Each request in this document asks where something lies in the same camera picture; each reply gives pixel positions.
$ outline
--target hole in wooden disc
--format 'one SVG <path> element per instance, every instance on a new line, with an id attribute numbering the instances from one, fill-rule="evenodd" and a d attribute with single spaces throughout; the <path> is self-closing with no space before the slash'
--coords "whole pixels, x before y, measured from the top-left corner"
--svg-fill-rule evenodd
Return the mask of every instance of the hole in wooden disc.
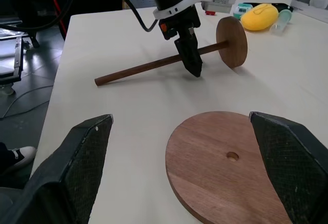
<path id="1" fill-rule="evenodd" d="M 227 153 L 227 159 L 229 159 L 230 161 L 238 161 L 239 156 L 237 155 L 237 153 L 230 151 Z"/>

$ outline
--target floor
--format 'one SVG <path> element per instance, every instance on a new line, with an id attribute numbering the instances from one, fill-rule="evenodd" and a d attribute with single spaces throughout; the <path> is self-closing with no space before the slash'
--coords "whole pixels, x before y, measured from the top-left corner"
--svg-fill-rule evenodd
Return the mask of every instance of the floor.
<path id="1" fill-rule="evenodd" d="M 11 102 L 23 93 L 44 86 L 53 85 L 64 46 L 64 40 L 57 27 L 37 34 L 40 48 L 24 51 L 22 80 L 13 85 L 16 91 L 11 96 L 0 95 L 0 117 Z M 0 42 L 0 73 L 13 68 L 15 40 Z M 7 115 L 29 110 L 50 99 L 52 87 L 30 92 L 20 98 Z M 9 149 L 23 146 L 37 148 L 48 103 L 22 115 L 0 120 L 0 141 Z M 28 180 L 32 164 L 8 176 L 0 176 L 0 187 L 23 187 Z"/>

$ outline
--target sneaker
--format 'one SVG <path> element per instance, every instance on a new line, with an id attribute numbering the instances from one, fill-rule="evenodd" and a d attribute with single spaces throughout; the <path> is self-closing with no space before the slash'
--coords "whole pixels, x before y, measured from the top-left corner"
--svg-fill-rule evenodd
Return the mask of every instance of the sneaker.
<path id="1" fill-rule="evenodd" d="M 25 167 L 35 158 L 36 155 L 36 149 L 32 146 L 13 149 L 11 151 L 14 153 L 15 158 L 3 174 L 7 174 Z"/>

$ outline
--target textured black pad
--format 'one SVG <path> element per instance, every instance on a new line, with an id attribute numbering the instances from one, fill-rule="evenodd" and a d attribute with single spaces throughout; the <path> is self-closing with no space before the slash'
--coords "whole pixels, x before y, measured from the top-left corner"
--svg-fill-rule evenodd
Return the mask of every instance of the textured black pad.
<path id="1" fill-rule="evenodd" d="M 328 150 L 303 125 L 251 112 L 269 179 L 293 224 L 328 223 Z"/>
<path id="2" fill-rule="evenodd" d="M 111 115 L 103 115 L 72 128 L 0 223 L 88 223 L 112 123 Z"/>

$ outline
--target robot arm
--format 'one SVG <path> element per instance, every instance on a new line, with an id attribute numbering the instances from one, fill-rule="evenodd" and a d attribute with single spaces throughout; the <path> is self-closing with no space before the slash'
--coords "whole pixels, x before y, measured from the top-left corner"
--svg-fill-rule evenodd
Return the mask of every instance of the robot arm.
<path id="1" fill-rule="evenodd" d="M 154 16 L 166 40 L 179 34 L 175 40 L 176 48 L 185 68 L 196 77 L 200 77 L 202 60 L 198 53 L 198 41 L 194 28 L 200 26 L 197 10 L 194 6 L 202 2 L 202 8 L 208 11 L 230 13 L 236 0 L 155 0 L 157 9 Z"/>

